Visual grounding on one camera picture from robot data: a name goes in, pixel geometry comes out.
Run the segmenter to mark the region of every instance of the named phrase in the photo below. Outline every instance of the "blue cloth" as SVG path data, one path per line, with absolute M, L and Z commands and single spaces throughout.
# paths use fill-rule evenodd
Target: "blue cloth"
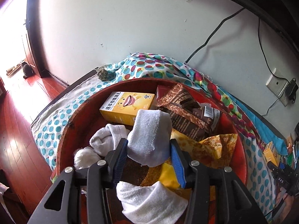
M 257 129 L 263 142 L 268 144 L 269 142 L 272 141 L 274 146 L 276 147 L 278 154 L 288 155 L 288 150 L 283 139 L 277 137 L 258 117 L 255 116 L 254 113 L 252 113 L 249 109 L 247 109 L 246 106 L 243 105 L 241 102 L 239 102 L 234 96 L 229 94 L 222 87 L 220 88 L 223 92 L 225 92 L 231 97 L 231 100 L 234 101 L 241 108 L 241 110 L 244 111 L 244 113 L 248 116 L 248 118 L 252 121 L 253 125 Z

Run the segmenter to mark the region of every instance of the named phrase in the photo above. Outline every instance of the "cartoon mouth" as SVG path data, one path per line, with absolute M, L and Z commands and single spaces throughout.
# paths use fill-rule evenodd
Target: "cartoon mouth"
M 134 99 L 131 95 L 129 95 L 129 96 L 127 97 L 127 99 L 125 100 L 123 106 L 129 106 L 129 105 L 132 105 L 135 101 L 136 101 L 136 99 Z

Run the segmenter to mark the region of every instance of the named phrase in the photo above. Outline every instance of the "doorway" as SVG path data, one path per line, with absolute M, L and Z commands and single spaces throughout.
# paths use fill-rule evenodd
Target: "doorway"
M 27 0 L 13 0 L 0 14 L 0 77 L 7 91 L 19 80 L 24 80 L 22 68 L 18 64 L 22 60 L 27 61 L 23 43 L 27 33 L 26 7 Z

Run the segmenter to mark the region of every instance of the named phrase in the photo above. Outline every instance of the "black power adapter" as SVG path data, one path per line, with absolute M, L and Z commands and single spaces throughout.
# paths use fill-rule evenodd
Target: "black power adapter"
M 296 91 L 298 90 L 298 85 L 296 83 L 296 79 L 293 78 L 290 83 L 287 85 L 285 94 L 288 97 L 290 101 L 292 101 L 292 104 L 296 100 Z

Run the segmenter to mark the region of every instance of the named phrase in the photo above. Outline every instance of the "multicolored dot pattern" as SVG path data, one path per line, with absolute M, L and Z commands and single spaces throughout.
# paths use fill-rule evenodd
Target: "multicolored dot pattern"
M 163 78 L 183 83 L 205 93 L 228 114 L 245 148 L 248 164 L 247 188 L 264 213 L 268 213 L 273 208 L 276 189 L 262 155 L 265 144 L 246 114 L 218 86 L 188 65 L 157 54 L 135 53 L 119 63 L 108 65 L 106 70 L 108 71 L 107 81 L 100 81 L 96 76 L 89 78 L 65 96 L 68 100 L 64 97 L 56 103 L 56 109 L 51 108 L 54 112 L 47 117 L 43 126 L 38 127 L 35 122 L 32 124 L 36 145 L 52 170 L 56 166 L 57 146 L 64 127 L 71 115 L 90 96 L 120 81 L 135 78 Z M 267 216 L 267 220 L 271 220 L 271 215 Z

